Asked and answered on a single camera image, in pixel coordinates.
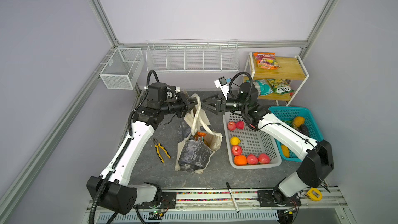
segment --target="black mounting plate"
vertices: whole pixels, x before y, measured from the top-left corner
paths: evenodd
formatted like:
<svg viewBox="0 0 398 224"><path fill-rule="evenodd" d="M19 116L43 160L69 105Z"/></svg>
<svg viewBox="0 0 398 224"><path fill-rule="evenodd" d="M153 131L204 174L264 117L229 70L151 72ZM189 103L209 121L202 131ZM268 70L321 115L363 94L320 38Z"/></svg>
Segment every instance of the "black mounting plate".
<svg viewBox="0 0 398 224"><path fill-rule="evenodd" d="M156 209L160 208L167 208L167 204L170 203L169 209L171 208L176 208L176 202L177 202L177 193L176 192L162 192L162 197L161 197L161 205L159 207L155 207ZM154 206L152 206L151 203L149 202L144 202L140 205L137 205L137 208L139 209L155 209Z"/></svg>
<svg viewBox="0 0 398 224"><path fill-rule="evenodd" d="M258 190L257 191L257 196L258 196L258 201L260 202L260 207L280 207L273 201L268 200L268 199L273 198L272 192L273 192L273 190ZM295 201L297 207L301 206L301 201L300 201L299 195L297 193L294 196L292 196L290 199L292 201ZM294 207L295 205L292 201L288 202L285 205L285 207Z"/></svg>

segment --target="marker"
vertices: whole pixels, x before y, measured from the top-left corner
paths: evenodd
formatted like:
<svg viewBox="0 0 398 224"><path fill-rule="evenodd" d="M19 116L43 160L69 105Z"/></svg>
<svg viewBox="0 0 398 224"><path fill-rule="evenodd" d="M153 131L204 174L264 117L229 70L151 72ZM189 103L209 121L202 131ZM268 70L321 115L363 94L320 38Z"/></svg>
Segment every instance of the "marker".
<svg viewBox="0 0 398 224"><path fill-rule="evenodd" d="M234 204L235 210L237 213L239 213L238 205L236 204L234 194L232 193L231 186L229 186L228 182L226 182L226 187L228 188L229 194L231 195L232 203Z"/></svg>

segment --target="red apple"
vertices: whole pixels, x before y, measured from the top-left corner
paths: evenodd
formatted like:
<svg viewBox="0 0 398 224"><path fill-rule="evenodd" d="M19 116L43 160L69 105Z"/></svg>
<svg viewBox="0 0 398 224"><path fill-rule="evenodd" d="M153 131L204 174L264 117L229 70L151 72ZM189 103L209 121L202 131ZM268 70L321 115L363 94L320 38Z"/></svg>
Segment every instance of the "red apple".
<svg viewBox="0 0 398 224"><path fill-rule="evenodd" d="M250 165L254 165L258 163L258 159L256 158L256 156L254 156L253 154L250 154L246 157L248 164Z"/></svg>
<svg viewBox="0 0 398 224"><path fill-rule="evenodd" d="M236 129L236 124L233 121L228 122L228 124L226 125L226 127L228 128L228 130L233 131Z"/></svg>
<svg viewBox="0 0 398 224"><path fill-rule="evenodd" d="M231 151L234 156L239 156L242 154L242 148L240 146L232 146Z"/></svg>
<svg viewBox="0 0 398 224"><path fill-rule="evenodd" d="M261 164L269 164L270 161L269 157L264 153L258 156L258 162Z"/></svg>
<svg viewBox="0 0 398 224"><path fill-rule="evenodd" d="M244 123L243 121L238 121L238 122L236 122L236 128L242 130L243 127L245 127L245 123Z"/></svg>

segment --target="snack bag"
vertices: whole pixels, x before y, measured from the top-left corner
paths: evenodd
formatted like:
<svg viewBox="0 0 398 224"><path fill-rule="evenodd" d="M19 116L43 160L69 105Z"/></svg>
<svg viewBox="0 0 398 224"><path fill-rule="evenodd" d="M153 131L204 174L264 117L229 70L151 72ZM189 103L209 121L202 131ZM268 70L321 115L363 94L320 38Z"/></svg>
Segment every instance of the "snack bag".
<svg viewBox="0 0 398 224"><path fill-rule="evenodd" d="M258 90L258 96L264 96L272 93L271 87L268 85L266 80L254 80L253 81L254 87Z"/></svg>
<svg viewBox="0 0 398 224"><path fill-rule="evenodd" d="M254 52L253 56L256 59L257 67L264 69L277 69L280 67L275 60L275 53Z"/></svg>
<svg viewBox="0 0 398 224"><path fill-rule="evenodd" d="M286 80L282 79L267 79L267 81L271 84L272 90L277 94L285 94L294 92L294 90L289 86Z"/></svg>

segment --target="teal snack bag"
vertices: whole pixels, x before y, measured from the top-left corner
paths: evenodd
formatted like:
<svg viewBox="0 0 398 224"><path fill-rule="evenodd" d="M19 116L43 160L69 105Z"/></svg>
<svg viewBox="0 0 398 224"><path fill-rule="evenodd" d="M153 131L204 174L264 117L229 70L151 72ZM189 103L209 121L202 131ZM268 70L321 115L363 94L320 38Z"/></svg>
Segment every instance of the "teal snack bag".
<svg viewBox="0 0 398 224"><path fill-rule="evenodd" d="M266 80L253 80L253 85L258 90L258 96L268 95L273 92Z"/></svg>

